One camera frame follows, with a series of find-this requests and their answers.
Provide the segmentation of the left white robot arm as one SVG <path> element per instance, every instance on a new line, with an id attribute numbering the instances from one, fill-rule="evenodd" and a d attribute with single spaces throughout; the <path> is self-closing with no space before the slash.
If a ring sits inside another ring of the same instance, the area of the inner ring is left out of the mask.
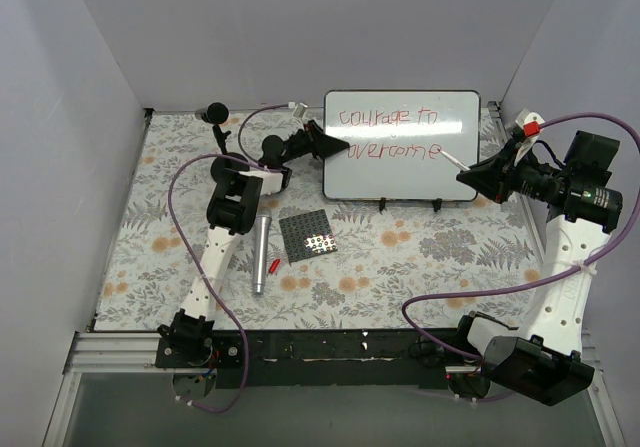
<path id="1" fill-rule="evenodd" d="M 158 328 L 170 351 L 193 367 L 213 361 L 219 349 L 212 344 L 214 326 L 211 311 L 219 303 L 219 289 L 240 238 L 260 218 L 260 200 L 283 191 L 291 170 L 285 163 L 305 155 L 326 160 L 350 148 L 348 142 L 331 137 L 313 120 L 288 139 L 269 135 L 262 142 L 263 156 L 251 161 L 247 155 L 227 149 L 228 131 L 221 124 L 224 115 L 200 110 L 196 116 L 212 126 L 221 154 L 211 166 L 215 187 L 206 210 L 208 222 L 204 252 L 187 251 L 196 261 L 198 276 L 170 325 Z"/>

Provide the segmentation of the red white marker pen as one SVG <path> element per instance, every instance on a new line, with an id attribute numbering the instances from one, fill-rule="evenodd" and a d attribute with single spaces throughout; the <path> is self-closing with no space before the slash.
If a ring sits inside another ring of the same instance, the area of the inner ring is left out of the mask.
<path id="1" fill-rule="evenodd" d="M 469 171 L 470 168 L 468 166 L 466 166 L 465 164 L 463 164 L 461 161 L 459 161 L 458 159 L 456 159 L 455 157 L 453 157 L 451 154 L 445 152 L 444 150 L 441 150 L 440 155 L 442 155 L 446 160 L 448 160 L 450 163 L 452 163 L 454 166 L 456 166 L 460 171 L 466 172 Z"/>

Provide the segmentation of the white whiteboard black frame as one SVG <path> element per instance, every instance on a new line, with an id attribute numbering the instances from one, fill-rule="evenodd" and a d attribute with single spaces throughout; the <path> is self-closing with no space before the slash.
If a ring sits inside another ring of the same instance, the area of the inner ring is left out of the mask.
<path id="1" fill-rule="evenodd" d="M 350 149 L 324 162 L 331 200 L 470 202 L 474 189 L 459 169 L 480 151 L 481 97 L 474 90 L 332 90 L 324 98 L 326 134 Z"/>

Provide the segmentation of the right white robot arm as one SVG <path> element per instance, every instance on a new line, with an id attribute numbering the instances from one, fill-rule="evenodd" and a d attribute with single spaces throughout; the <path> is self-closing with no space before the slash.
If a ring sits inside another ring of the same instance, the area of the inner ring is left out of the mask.
<path id="1" fill-rule="evenodd" d="M 482 358 L 484 378 L 553 406 L 587 389 L 593 367 L 582 361 L 581 328 L 595 268 L 586 265 L 618 225 L 620 192 L 608 188 L 618 141 L 579 131 L 560 167 L 542 164 L 534 137 L 515 129 L 501 150 L 458 174 L 459 182 L 503 203 L 513 193 L 545 203 L 546 249 L 541 276 L 521 325 L 510 328 L 482 314 L 465 316 L 452 340 L 464 364 Z"/>

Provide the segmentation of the red marker cap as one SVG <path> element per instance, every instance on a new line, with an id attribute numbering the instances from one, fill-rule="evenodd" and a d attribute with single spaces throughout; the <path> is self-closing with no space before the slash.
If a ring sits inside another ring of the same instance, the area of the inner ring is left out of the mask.
<path id="1" fill-rule="evenodd" d="M 281 260 L 280 260 L 280 259 L 275 259 L 275 260 L 272 262 L 272 264 L 270 265 L 270 267 L 269 267 L 269 269 L 268 269 L 268 272 L 269 272 L 270 274 L 274 274 L 274 273 L 277 271 L 277 269 L 278 269 L 278 267 L 279 267 L 280 263 L 281 263 Z"/>

